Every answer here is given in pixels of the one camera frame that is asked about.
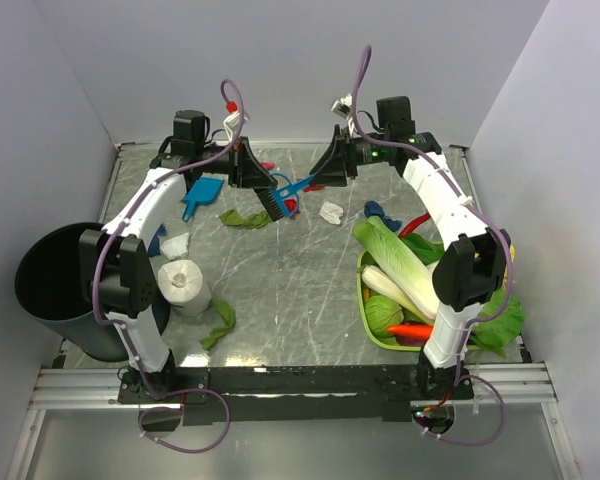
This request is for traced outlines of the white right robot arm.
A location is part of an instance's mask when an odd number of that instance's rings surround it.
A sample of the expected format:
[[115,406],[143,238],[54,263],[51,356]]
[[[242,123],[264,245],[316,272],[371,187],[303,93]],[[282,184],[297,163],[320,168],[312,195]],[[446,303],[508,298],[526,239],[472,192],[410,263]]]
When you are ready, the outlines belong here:
[[313,186],[344,186],[362,165],[385,162],[415,191],[441,237],[444,253],[422,288],[434,294],[433,332],[424,345],[428,365],[416,375],[418,390],[439,398],[452,384],[447,368],[464,359],[479,309],[502,285],[512,260],[506,233],[491,225],[461,191],[442,148],[429,132],[419,133],[406,96],[376,103],[378,126],[363,132],[356,103],[347,95],[331,110],[345,119],[327,151],[309,173]]

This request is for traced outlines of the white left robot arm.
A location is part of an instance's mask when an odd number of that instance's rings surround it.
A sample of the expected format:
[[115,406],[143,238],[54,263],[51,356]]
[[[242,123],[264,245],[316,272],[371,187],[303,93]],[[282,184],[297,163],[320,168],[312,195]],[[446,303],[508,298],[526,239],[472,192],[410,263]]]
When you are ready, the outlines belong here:
[[272,219],[282,217],[274,197],[277,182],[241,134],[247,116],[227,104],[223,122],[228,144],[206,140],[207,118],[196,110],[176,113],[173,133],[160,146],[145,179],[126,206],[99,230],[79,239],[81,281],[98,323],[117,330],[132,368],[145,372],[142,390],[156,402],[172,398],[177,376],[167,369],[171,351],[159,333],[152,305],[157,282],[147,253],[169,209],[192,200],[205,173],[224,175],[230,186],[256,193]]

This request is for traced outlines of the blue hand brush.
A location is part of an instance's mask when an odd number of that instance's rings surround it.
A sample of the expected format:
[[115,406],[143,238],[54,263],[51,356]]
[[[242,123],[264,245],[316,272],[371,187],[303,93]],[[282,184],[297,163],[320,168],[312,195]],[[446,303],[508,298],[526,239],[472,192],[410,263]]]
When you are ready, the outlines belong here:
[[[280,172],[271,172],[270,176],[274,178],[274,186],[256,189],[256,196],[273,222],[284,217],[291,218],[299,212],[299,193],[310,186],[314,174],[296,182],[292,182],[287,175]],[[294,209],[286,206],[285,201],[288,199],[296,201]]]

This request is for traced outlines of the red paper scrap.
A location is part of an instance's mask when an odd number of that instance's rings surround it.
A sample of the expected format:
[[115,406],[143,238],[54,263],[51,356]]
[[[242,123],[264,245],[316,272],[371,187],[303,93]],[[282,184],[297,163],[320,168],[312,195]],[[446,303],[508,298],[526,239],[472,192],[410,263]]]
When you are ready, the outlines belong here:
[[324,185],[308,185],[303,188],[303,192],[320,191],[320,190],[323,190],[324,188],[325,188]]
[[298,201],[294,198],[285,199],[284,204],[291,216],[294,216],[299,211]]

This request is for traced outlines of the blue plastic dustpan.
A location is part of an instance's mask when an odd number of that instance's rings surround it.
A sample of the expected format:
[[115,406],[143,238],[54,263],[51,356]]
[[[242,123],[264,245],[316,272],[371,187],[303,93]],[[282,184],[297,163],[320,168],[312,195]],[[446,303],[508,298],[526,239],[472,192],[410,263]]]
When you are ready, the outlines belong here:
[[219,196],[223,185],[223,179],[207,176],[198,178],[181,200],[181,203],[184,205],[182,221],[190,221],[198,206],[212,204]]

